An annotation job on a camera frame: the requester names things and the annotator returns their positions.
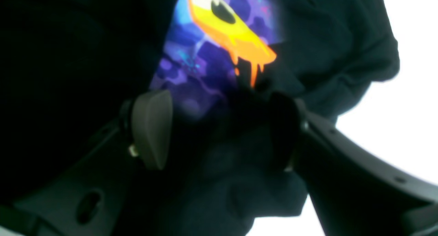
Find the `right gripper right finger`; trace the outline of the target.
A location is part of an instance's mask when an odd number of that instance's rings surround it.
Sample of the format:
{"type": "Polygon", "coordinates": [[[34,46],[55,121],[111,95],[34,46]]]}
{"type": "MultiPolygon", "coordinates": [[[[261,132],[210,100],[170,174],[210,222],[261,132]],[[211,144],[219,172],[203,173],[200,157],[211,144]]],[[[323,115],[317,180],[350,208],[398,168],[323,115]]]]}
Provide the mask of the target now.
{"type": "Polygon", "coordinates": [[[325,235],[437,235],[437,186],[368,153],[302,100],[272,94],[270,132],[281,167],[305,182],[325,235]]]}

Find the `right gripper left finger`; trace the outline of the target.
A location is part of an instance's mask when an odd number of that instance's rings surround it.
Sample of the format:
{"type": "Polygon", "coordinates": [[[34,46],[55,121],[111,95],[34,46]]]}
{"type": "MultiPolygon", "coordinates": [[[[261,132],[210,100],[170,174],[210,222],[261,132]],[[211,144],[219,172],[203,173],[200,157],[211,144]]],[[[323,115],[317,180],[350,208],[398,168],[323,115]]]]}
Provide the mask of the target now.
{"type": "Polygon", "coordinates": [[[172,118],[168,90],[126,101],[81,160],[36,192],[1,205],[1,235],[110,236],[138,165],[164,169],[172,118]]]}

